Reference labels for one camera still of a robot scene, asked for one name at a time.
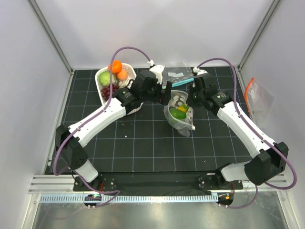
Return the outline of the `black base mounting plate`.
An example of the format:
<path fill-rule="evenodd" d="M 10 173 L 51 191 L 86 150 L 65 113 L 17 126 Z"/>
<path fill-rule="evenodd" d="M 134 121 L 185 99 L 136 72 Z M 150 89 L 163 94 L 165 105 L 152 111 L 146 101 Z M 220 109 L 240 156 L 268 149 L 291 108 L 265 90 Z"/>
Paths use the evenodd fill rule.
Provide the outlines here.
<path fill-rule="evenodd" d="M 103 172 L 88 185 L 98 191 L 242 190 L 240 180 L 222 181 L 213 171 Z"/>

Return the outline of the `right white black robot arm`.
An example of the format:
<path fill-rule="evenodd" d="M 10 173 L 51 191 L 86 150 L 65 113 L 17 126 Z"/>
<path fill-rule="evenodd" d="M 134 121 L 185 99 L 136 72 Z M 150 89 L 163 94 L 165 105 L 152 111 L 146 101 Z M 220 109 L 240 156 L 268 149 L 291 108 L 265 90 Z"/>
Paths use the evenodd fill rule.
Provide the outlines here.
<path fill-rule="evenodd" d="M 277 154 L 280 151 L 288 155 L 288 146 L 284 142 L 276 143 L 265 135 L 244 113 L 239 104 L 235 104 L 228 91 L 219 91 L 213 77 L 200 70 L 189 86 L 187 104 L 204 107 L 225 122 L 251 156 L 248 162 L 227 164 L 217 169 L 215 184 L 220 189 L 231 185 L 232 181 L 249 180 L 259 186 L 285 170 L 286 162 Z"/>

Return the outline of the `green toy bell pepper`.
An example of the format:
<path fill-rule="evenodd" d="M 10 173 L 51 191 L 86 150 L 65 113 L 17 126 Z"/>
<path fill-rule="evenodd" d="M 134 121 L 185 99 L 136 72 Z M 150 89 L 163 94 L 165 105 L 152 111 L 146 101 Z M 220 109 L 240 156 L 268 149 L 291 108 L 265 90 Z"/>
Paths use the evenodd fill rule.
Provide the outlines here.
<path fill-rule="evenodd" d="M 170 109 L 170 114 L 172 115 L 173 118 L 183 120 L 186 118 L 186 113 L 178 110 L 177 108 L 171 108 Z"/>

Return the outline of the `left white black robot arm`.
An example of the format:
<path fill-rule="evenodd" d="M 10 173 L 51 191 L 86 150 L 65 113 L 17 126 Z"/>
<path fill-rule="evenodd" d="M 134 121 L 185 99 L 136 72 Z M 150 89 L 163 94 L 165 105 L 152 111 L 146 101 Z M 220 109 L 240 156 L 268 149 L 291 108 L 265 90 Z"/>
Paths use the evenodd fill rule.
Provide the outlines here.
<path fill-rule="evenodd" d="M 164 69 L 162 65 L 155 65 L 149 70 L 140 71 L 135 79 L 130 80 L 126 87 L 118 89 L 106 104 L 93 113 L 69 127 L 57 127 L 55 157 L 61 156 L 67 166 L 83 178 L 84 185 L 90 191 L 99 189 L 101 179 L 88 160 L 84 147 L 101 130 L 140 108 L 144 102 L 167 105 L 171 99 L 172 83 L 167 82 L 165 90 L 162 89 Z"/>

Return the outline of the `white perforated plastic basket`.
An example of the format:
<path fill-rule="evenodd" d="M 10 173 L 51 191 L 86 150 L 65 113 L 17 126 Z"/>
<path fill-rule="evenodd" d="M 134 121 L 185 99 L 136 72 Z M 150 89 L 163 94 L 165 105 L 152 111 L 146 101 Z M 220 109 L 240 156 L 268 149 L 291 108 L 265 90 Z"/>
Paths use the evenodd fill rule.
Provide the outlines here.
<path fill-rule="evenodd" d="M 134 69 L 126 63 L 122 64 L 122 69 L 126 72 L 127 78 L 121 81 L 117 78 L 117 74 L 112 77 L 112 92 L 115 93 L 118 89 L 124 88 L 129 84 L 130 80 L 136 78 Z M 108 67 L 104 67 L 95 74 L 95 83 L 102 105 L 106 104 L 110 97 L 110 74 Z"/>

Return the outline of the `yellow green toy mango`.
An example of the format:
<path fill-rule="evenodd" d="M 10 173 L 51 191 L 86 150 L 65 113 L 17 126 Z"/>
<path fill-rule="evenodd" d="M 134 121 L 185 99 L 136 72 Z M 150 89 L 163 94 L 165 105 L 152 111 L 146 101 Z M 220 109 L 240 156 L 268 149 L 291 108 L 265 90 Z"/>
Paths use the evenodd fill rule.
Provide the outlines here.
<path fill-rule="evenodd" d="M 184 113 L 187 113 L 189 107 L 183 104 L 183 105 L 179 106 L 177 109 Z"/>

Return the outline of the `dark red toy grapes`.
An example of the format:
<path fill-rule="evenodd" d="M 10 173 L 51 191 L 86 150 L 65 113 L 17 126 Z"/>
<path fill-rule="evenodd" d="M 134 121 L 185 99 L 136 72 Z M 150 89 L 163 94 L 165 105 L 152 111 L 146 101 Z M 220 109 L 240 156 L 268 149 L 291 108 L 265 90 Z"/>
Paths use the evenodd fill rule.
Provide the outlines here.
<path fill-rule="evenodd" d="M 117 90 L 119 89 L 119 86 L 116 85 L 116 84 L 112 84 L 112 93 L 115 93 Z M 102 95 L 102 98 L 107 101 L 110 97 L 110 85 L 108 86 L 104 86 L 102 89 L 101 89 L 101 95 Z"/>

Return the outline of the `clear orange-zipper bag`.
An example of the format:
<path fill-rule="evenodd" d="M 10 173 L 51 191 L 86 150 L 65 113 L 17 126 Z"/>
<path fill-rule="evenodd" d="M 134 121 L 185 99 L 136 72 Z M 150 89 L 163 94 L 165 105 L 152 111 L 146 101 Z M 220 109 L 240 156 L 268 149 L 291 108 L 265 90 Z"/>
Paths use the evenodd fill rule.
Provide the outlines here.
<path fill-rule="evenodd" d="M 266 123 L 275 101 L 275 95 L 255 78 L 251 78 L 244 91 L 244 100 L 251 120 L 260 129 L 266 129 Z"/>

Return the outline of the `peach toy fruit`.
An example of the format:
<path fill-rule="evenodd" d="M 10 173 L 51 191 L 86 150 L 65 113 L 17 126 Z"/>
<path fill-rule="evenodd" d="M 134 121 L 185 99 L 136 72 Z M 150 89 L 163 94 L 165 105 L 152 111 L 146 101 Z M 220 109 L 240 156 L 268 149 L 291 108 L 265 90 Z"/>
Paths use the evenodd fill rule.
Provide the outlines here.
<path fill-rule="evenodd" d="M 124 81 L 124 80 L 127 80 L 128 78 L 128 73 L 122 69 L 119 73 L 117 73 L 117 78 L 120 80 L 120 81 Z"/>

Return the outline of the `green toy cabbage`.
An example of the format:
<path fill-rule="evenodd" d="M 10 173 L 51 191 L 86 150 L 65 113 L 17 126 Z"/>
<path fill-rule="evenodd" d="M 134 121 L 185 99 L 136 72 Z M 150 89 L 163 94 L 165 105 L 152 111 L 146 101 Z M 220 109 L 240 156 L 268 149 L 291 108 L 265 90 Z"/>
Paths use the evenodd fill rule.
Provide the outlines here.
<path fill-rule="evenodd" d="M 102 72 L 99 75 L 99 83 L 102 86 L 109 86 L 110 82 L 117 83 L 115 74 L 110 75 L 110 72 L 106 71 L 106 72 Z"/>

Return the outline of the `orange toy fruit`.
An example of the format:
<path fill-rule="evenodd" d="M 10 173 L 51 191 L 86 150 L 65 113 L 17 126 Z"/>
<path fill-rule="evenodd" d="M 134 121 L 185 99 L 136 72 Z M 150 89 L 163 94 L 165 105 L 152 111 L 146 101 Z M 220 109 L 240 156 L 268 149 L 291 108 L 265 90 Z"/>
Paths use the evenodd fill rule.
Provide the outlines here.
<path fill-rule="evenodd" d="M 112 64 L 109 64 L 108 70 L 112 70 L 113 74 L 118 74 L 122 70 L 122 63 L 119 60 L 114 60 Z"/>

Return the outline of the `clear blue-zipper bag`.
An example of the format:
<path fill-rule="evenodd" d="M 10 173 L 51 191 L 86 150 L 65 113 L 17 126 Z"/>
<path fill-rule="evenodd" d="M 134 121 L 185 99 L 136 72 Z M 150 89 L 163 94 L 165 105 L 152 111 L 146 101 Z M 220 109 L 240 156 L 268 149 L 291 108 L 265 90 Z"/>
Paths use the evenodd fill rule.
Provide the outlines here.
<path fill-rule="evenodd" d="M 193 82 L 192 69 L 186 62 L 179 62 L 175 66 L 165 66 L 162 76 L 163 89 L 166 88 L 167 82 L 171 82 L 172 87 Z"/>

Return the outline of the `aluminium front rail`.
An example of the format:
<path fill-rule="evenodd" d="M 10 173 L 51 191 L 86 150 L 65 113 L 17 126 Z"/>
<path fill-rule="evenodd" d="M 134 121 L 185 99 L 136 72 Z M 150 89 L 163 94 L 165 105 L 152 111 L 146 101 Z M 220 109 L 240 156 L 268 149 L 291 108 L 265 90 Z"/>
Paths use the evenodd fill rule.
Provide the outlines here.
<path fill-rule="evenodd" d="M 37 194 L 40 203 L 83 203 L 88 206 L 111 203 L 179 203 L 179 202 L 232 202 L 238 192 L 255 192 L 256 187 L 247 180 L 242 190 L 175 190 L 121 192 L 120 190 L 91 191 L 77 175 L 36 175 L 29 194 Z"/>

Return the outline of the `clear white-dotted zip bag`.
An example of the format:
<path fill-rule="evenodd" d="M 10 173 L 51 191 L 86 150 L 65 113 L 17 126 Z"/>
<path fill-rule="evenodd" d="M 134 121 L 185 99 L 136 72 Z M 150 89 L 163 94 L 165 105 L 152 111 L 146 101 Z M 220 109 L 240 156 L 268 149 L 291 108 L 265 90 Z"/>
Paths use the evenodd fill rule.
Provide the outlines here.
<path fill-rule="evenodd" d="M 168 123 L 185 137 L 196 129 L 193 124 L 193 109 L 187 105 L 188 94 L 184 91 L 172 90 L 171 99 L 164 107 L 163 112 Z"/>

